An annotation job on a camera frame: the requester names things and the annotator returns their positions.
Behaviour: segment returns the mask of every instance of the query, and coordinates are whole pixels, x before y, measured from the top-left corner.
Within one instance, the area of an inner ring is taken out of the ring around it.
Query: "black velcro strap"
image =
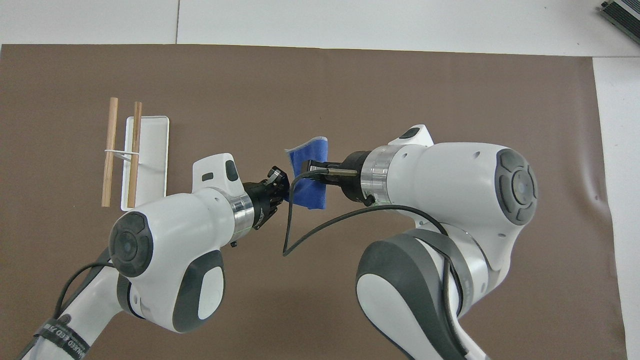
[[[42,324],[34,336],[41,336],[56,344],[57,347],[64,350],[74,360],[84,358],[91,347],[67,324],[53,318]]]

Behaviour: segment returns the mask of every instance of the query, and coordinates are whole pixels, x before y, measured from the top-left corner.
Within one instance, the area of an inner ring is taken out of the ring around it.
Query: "robotic arm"
[[[356,294],[366,317],[410,359],[488,359],[458,317],[505,278],[511,250],[531,220],[538,189],[528,162],[486,143],[433,144],[424,125],[388,145],[342,163],[309,161],[307,170],[354,170],[355,177],[319,175],[366,206],[403,205],[438,219],[376,241],[362,255]]]
[[[45,322],[23,359],[81,359],[111,318],[125,311],[174,332],[213,315],[225,291],[220,248],[261,227],[282,203],[287,175],[242,183],[230,154],[193,164],[192,193],[120,217],[98,259],[60,314]]]

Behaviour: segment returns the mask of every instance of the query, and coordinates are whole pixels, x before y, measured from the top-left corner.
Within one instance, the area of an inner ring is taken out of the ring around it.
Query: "blue cloth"
[[[329,141],[324,136],[315,138],[285,150],[289,155],[294,177],[302,173],[302,163],[307,160],[325,162],[329,151]],[[293,203],[307,209],[326,208],[326,185],[311,179],[301,179],[294,190]]]

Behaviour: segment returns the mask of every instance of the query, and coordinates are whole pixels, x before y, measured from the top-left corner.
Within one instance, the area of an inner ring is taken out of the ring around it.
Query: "wooden stick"
[[[107,150],[113,150],[116,144],[116,120],[118,118],[118,98],[109,100],[109,124],[107,125]],[[102,206],[111,205],[111,180],[113,175],[113,152],[106,151],[104,156],[104,174],[102,175]]]
[[[136,101],[133,109],[133,137],[131,152],[140,152],[140,123],[142,122],[142,102]],[[127,207],[136,207],[136,189],[138,185],[138,162],[140,155],[131,155],[131,171],[129,172],[129,196]]]

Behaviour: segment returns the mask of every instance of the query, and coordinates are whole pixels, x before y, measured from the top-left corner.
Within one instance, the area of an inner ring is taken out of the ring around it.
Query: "white floor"
[[[628,358],[640,360],[640,45],[600,0],[0,0],[0,44],[239,44],[592,56]]]

